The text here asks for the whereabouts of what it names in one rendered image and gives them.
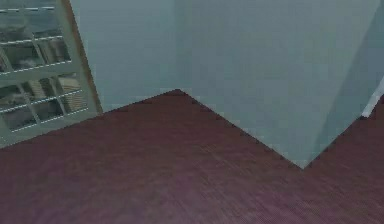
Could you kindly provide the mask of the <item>white door frame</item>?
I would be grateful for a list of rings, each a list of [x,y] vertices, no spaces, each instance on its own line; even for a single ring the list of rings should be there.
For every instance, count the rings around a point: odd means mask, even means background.
[[[364,108],[362,112],[363,117],[368,118],[371,115],[372,111],[374,110],[375,106],[377,105],[377,103],[379,102],[383,94],[384,94],[384,77],[381,79],[376,90],[373,92],[372,96],[370,97],[368,104]]]

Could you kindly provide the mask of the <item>grey glass paned door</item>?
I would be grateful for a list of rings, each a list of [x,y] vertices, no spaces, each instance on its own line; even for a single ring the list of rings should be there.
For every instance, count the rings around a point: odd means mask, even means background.
[[[0,149],[101,113],[70,0],[0,0]]]

